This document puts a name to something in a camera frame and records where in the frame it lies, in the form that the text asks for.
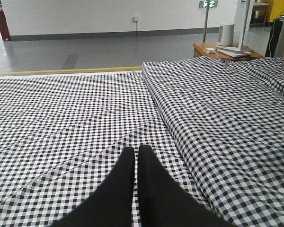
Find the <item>nightstand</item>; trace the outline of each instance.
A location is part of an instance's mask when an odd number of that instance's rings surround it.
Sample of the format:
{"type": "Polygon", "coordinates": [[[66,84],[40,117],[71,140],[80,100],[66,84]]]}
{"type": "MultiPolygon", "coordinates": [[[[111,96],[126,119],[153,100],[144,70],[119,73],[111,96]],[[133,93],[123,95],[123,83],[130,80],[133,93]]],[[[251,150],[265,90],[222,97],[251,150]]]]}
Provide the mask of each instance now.
{"type": "Polygon", "coordinates": [[[213,47],[216,48],[216,42],[207,42],[207,43],[194,43],[194,58],[199,56],[207,56],[212,58],[220,58],[222,60],[229,60],[229,61],[250,61],[258,58],[263,58],[263,56],[254,50],[250,49],[247,46],[243,46],[243,50],[251,52],[250,56],[233,58],[228,56],[224,53],[216,51],[215,53],[206,53],[206,48],[213,47]]]}

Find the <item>exit sign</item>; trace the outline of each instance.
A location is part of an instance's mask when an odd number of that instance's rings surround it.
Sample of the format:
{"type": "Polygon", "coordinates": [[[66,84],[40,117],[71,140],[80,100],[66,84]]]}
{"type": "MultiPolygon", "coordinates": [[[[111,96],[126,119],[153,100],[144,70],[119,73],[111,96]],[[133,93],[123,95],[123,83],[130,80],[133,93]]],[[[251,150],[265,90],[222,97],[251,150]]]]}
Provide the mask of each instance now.
{"type": "MultiPolygon", "coordinates": [[[[199,8],[206,8],[207,7],[207,1],[201,1],[199,8]]],[[[210,0],[209,1],[209,8],[216,8],[218,7],[218,0],[210,0]]]]}

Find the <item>gray baseboard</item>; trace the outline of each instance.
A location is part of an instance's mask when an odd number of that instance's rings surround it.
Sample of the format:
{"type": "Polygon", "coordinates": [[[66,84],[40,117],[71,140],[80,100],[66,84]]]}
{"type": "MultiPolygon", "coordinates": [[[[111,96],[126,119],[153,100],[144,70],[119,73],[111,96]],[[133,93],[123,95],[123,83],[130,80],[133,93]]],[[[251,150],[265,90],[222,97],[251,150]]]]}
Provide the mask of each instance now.
{"type": "MultiPolygon", "coordinates": [[[[155,35],[191,35],[202,34],[203,28],[172,29],[156,31],[139,31],[139,36],[155,35]]],[[[218,27],[207,28],[207,33],[218,33],[218,27]]],[[[103,32],[103,33],[75,33],[75,34],[54,34],[54,35],[11,35],[12,41],[37,41],[37,40],[60,40],[60,39],[90,39],[90,38],[111,38],[111,37],[133,37],[136,32],[103,32]]]]}

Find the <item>yellow object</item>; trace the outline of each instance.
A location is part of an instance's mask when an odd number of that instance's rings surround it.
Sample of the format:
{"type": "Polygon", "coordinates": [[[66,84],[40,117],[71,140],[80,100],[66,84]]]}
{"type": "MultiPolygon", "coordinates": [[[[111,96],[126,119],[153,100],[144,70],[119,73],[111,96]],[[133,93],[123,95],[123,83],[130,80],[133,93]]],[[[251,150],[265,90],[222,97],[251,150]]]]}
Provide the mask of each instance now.
{"type": "Polygon", "coordinates": [[[261,0],[263,3],[268,3],[267,22],[273,22],[280,15],[284,15],[284,0],[261,0]]]}
{"type": "Polygon", "coordinates": [[[74,69],[74,70],[37,70],[37,71],[19,71],[19,72],[0,72],[0,75],[5,74],[39,74],[39,73],[77,73],[77,72],[102,72],[102,71],[128,71],[141,70],[141,66],[125,66],[125,67],[111,67],[111,68],[93,68],[93,69],[74,69]]]}

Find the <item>gray floor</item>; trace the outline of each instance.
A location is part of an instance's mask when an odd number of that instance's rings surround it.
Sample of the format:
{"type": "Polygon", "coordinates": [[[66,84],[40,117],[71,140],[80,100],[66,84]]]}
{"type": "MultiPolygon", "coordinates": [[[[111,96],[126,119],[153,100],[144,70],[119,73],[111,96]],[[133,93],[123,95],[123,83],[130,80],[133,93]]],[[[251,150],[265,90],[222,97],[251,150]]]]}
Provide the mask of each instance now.
{"type": "MultiPolygon", "coordinates": [[[[251,28],[245,45],[264,54],[270,28],[251,28]]],[[[202,34],[126,38],[3,42],[0,36],[0,72],[91,69],[140,66],[144,61],[176,61],[193,56],[193,43],[202,34]]],[[[207,34],[206,41],[216,41],[207,34]]]]}

